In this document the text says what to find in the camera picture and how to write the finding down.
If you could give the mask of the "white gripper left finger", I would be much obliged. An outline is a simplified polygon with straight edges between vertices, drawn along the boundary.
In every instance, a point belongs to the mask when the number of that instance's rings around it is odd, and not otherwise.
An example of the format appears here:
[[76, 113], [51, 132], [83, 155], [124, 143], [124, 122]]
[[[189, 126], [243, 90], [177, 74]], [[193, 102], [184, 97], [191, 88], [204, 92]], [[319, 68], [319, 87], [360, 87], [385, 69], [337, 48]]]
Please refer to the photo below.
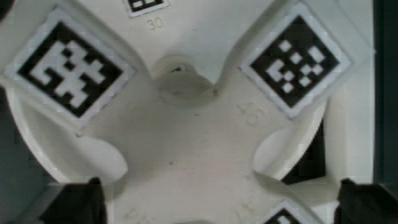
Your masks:
[[102, 185], [97, 177], [67, 184], [38, 216], [44, 224], [108, 224]]

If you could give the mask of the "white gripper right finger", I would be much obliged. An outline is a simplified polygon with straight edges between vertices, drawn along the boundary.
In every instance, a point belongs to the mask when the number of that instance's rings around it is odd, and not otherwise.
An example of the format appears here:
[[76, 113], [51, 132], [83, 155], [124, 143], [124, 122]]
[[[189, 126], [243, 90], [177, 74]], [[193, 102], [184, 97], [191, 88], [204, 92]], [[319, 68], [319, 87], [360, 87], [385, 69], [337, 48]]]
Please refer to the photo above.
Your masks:
[[398, 199], [380, 184], [340, 180], [333, 224], [398, 224]]

